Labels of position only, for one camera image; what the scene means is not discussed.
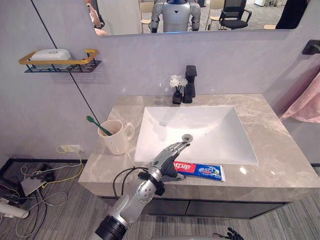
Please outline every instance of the vanity cabinet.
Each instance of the vanity cabinet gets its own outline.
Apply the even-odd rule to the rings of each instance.
[[[113,206],[115,198],[102,197]],[[283,206],[286,202],[203,201],[154,198],[142,211],[145,215],[251,219]]]

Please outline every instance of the gray floor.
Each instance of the gray floor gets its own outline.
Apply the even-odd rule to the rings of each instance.
[[[5,173],[5,177],[23,176],[20,167],[26,165],[30,171],[39,163],[13,163]],[[59,167],[62,164],[51,164]],[[56,171],[57,179],[70,177],[77,169]],[[0,188],[0,196],[8,194]],[[44,189],[46,196],[65,191],[68,201],[62,207],[48,207],[47,218],[36,236],[36,240],[82,240],[87,239],[108,212],[108,206],[98,197],[78,184],[77,179],[56,183]],[[57,204],[62,196],[48,202]],[[28,200],[27,205],[36,201]],[[21,221],[18,226],[20,234],[25,234],[33,225],[35,211]],[[0,224],[0,235],[14,225],[15,220],[4,218]],[[275,211],[252,220],[224,219],[205,217],[148,216],[143,215],[127,232],[126,240],[147,240],[151,237],[199,235],[211,236],[213,232],[226,233],[232,227],[242,234],[246,240],[318,240],[320,239],[320,194],[307,196],[297,202],[290,203]],[[11,229],[0,237],[4,240],[23,239],[15,235]]]
[[[206,7],[201,8],[201,19],[200,19],[200,29],[199,31],[205,31],[207,18],[209,14],[209,0],[207,1]],[[248,22],[248,27],[239,29],[237,31],[242,30],[255,30],[255,29],[264,29],[264,25],[271,24],[276,25],[281,17],[281,14],[284,10],[284,6],[258,6],[254,4],[255,0],[247,0],[245,9],[252,11],[251,18]],[[221,14],[221,10],[211,10],[211,16],[219,17]],[[246,21],[248,17],[248,13],[245,12],[242,16],[242,20]],[[151,19],[151,13],[144,13],[142,16],[143,19]],[[211,31],[217,31],[218,24],[217,22],[212,22]],[[143,25],[143,32],[150,33],[149,27],[147,25]],[[158,33],[163,32],[163,22],[160,16],[160,23],[158,27]]]

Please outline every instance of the towel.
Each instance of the towel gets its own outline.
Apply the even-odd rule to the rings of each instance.
[[[308,123],[320,123],[320,72],[280,120],[289,117]]]

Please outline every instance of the wall shelf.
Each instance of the wall shelf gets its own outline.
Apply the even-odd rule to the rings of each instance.
[[[33,51],[28,55],[19,59],[21,65],[26,65],[25,73],[91,73],[101,63],[100,60],[95,60],[98,55],[96,49],[85,49],[87,58],[82,60],[30,60],[37,52]],[[49,68],[41,68],[39,65],[51,65]],[[68,65],[66,68],[56,67],[55,65]]]

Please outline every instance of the faucet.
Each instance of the faucet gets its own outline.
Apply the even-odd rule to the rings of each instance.
[[[185,69],[185,78],[188,84],[184,87],[184,95],[182,102],[184,104],[191,104],[192,98],[196,96],[195,77],[197,76],[197,69],[194,65],[188,65]]]

